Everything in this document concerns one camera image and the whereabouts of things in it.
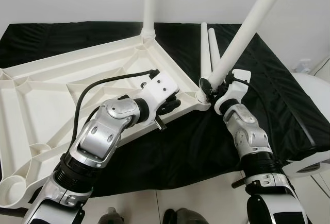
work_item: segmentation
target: black fabric cover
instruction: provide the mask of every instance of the black fabric cover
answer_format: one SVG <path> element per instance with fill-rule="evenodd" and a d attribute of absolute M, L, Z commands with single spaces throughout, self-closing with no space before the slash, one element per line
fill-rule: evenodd
<path fill-rule="evenodd" d="M 250 224 L 272 224 L 271 214 L 268 206 L 258 195 L 252 195 L 247 201 L 247 216 Z"/>
<path fill-rule="evenodd" d="M 274 214 L 276 224 L 305 224 L 302 212 L 282 212 Z"/>
<path fill-rule="evenodd" d="M 134 22 L 12 24 L 0 40 L 0 67 L 125 39 L 138 35 L 141 26 Z M 222 55 L 240 25 L 208 26 L 216 31 Z M 197 84 L 200 24 L 158 23 L 155 30 L 158 43 Z M 251 84 L 266 99 L 273 130 L 271 146 L 282 163 L 330 149 L 329 122 L 258 35 L 235 68 L 251 71 Z M 268 133 L 257 95 L 249 90 L 242 102 Z M 154 130 L 120 147 L 93 196 L 175 188 L 239 169 L 239 157 L 222 117 L 213 109 L 193 111 L 170 122 L 162 134 Z"/>

